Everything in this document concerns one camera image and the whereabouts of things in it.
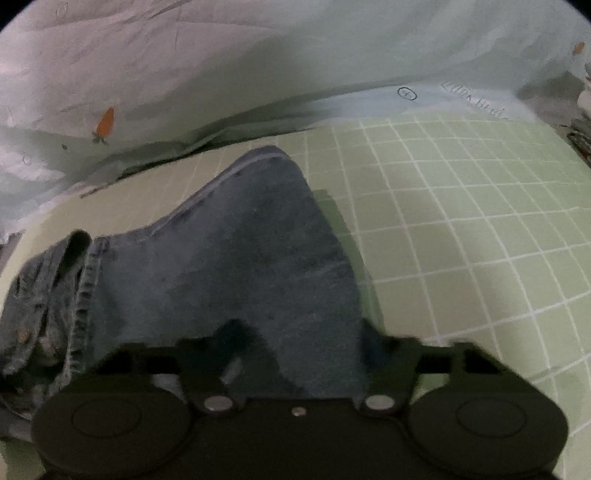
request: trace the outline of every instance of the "denim fabric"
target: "denim fabric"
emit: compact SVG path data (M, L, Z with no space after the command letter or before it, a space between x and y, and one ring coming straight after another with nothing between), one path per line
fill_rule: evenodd
M275 147L247 153L151 226L89 246L78 232L25 266L0 322L2 373L17 394L19 372L43 387L14 410L29 417L122 343L173 345L230 319L251 332L230 393L363 393L352 268L301 171Z

